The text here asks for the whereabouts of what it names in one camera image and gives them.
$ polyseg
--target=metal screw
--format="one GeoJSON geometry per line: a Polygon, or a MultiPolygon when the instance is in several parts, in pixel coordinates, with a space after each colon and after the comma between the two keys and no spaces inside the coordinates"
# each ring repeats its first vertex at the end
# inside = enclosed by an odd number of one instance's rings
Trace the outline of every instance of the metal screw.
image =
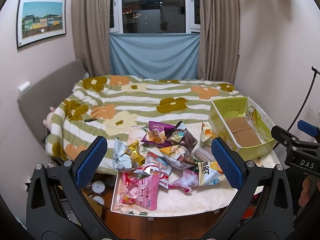
{"type": "Polygon", "coordinates": [[[72,164],[72,161],[71,160],[67,160],[67,161],[64,162],[63,166],[69,167],[69,166],[71,166],[71,164],[72,164]]]}
{"type": "Polygon", "coordinates": [[[247,162],[247,166],[250,167],[250,168],[254,167],[254,162],[253,161],[248,161],[247,162]]]}
{"type": "Polygon", "coordinates": [[[282,167],[281,164],[278,164],[278,165],[276,166],[276,168],[277,168],[279,171],[282,171],[282,170],[283,170],[283,167],[282,167]]]}
{"type": "Polygon", "coordinates": [[[37,164],[36,165],[36,170],[39,170],[39,169],[41,169],[42,168],[42,164],[37,164]]]}

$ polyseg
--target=blue gripper pad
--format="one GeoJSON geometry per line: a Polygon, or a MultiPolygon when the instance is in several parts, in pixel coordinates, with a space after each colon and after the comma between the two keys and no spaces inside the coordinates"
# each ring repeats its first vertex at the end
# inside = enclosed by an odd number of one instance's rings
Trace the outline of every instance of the blue gripper pad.
{"type": "Polygon", "coordinates": [[[87,157],[77,169],[76,186],[78,189],[84,188],[89,184],[103,157],[106,155],[107,150],[107,140],[102,137],[91,152],[87,153],[87,157]]]}
{"type": "Polygon", "coordinates": [[[240,189],[243,184],[242,172],[217,138],[212,140],[211,152],[231,187],[240,189]]]}
{"type": "Polygon", "coordinates": [[[318,135],[318,129],[317,127],[303,121],[300,120],[297,124],[298,129],[300,131],[303,131],[304,133],[306,133],[307,135],[311,136],[311,137],[316,137],[318,135]]]}

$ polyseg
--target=blanket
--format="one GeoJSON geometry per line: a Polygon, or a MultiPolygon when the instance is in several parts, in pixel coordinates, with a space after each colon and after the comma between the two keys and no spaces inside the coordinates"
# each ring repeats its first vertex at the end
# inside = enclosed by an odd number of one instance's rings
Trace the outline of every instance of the blanket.
{"type": "Polygon", "coordinates": [[[114,140],[125,144],[133,126],[150,120],[176,124],[206,122],[211,100],[242,96],[232,84],[202,80],[152,80],[136,76],[102,76],[78,82],[52,116],[46,153],[74,160],[97,136],[108,151],[97,172],[117,174],[112,166],[114,140]]]}

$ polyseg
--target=picture frame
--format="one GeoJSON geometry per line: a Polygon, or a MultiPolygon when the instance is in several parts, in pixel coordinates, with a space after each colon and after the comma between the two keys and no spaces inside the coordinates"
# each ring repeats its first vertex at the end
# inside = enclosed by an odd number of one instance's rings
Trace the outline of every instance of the picture frame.
{"type": "Polygon", "coordinates": [[[17,48],[65,35],[66,0],[19,0],[16,20],[17,48]]]}

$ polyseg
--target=black cable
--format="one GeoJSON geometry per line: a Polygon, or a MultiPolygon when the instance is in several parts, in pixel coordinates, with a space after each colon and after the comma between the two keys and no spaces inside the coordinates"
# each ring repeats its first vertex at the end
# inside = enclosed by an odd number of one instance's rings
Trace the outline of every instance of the black cable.
{"type": "MultiPolygon", "coordinates": [[[[301,106],[298,114],[296,115],[295,119],[293,120],[293,122],[291,123],[291,125],[289,126],[289,128],[287,129],[287,131],[289,131],[289,130],[291,129],[291,127],[294,125],[294,123],[295,123],[296,120],[298,119],[299,115],[301,114],[301,111],[302,111],[302,109],[304,108],[304,106],[305,106],[305,104],[306,104],[306,102],[307,102],[307,100],[308,100],[308,97],[309,97],[309,95],[310,95],[310,92],[311,92],[311,90],[312,90],[312,87],[313,87],[313,84],[314,84],[314,82],[315,82],[317,73],[319,73],[319,71],[317,71],[317,70],[314,69],[313,67],[312,67],[311,69],[312,69],[315,73],[313,74],[313,79],[312,79],[312,82],[311,82],[309,91],[308,91],[308,93],[307,93],[307,96],[306,96],[306,98],[305,98],[305,100],[304,100],[304,102],[303,102],[303,104],[302,104],[302,106],[301,106]]],[[[279,145],[279,142],[277,142],[277,144],[273,147],[273,150],[276,149],[276,147],[277,147],[278,145],[279,145]]]]}

